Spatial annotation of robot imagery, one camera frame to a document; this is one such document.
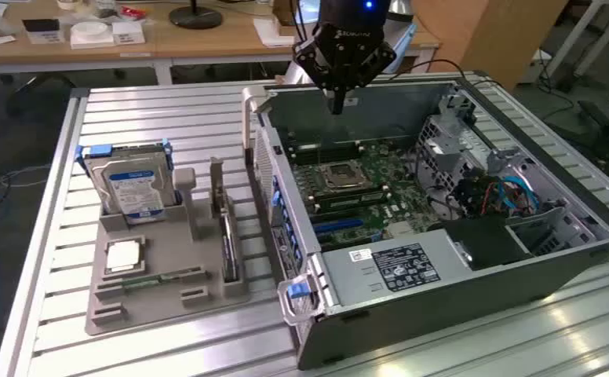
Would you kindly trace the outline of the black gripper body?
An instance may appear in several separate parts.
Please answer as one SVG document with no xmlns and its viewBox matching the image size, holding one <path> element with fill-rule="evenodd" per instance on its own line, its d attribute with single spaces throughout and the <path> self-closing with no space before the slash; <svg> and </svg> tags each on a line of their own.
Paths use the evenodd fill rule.
<svg viewBox="0 0 609 377">
<path fill-rule="evenodd" d="M 338 52 L 343 46 L 385 42 L 387 1 L 322 1 L 314 40 L 338 85 Z"/>
</svg>

